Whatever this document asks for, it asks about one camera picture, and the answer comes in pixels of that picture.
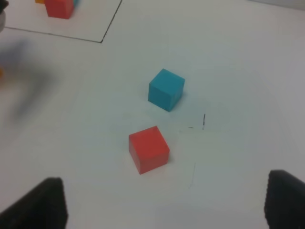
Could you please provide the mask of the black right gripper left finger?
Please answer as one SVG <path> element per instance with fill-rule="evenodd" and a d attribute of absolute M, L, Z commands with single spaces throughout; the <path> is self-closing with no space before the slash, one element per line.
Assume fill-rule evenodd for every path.
<path fill-rule="evenodd" d="M 68 209 L 63 180 L 49 177 L 0 213 L 2 229 L 64 229 Z"/>

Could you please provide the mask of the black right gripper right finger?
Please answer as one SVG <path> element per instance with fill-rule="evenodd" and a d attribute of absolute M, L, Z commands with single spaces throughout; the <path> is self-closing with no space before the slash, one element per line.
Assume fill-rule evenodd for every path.
<path fill-rule="evenodd" d="M 270 229 L 303 229 L 305 183 L 284 170 L 270 171 L 264 215 Z"/>

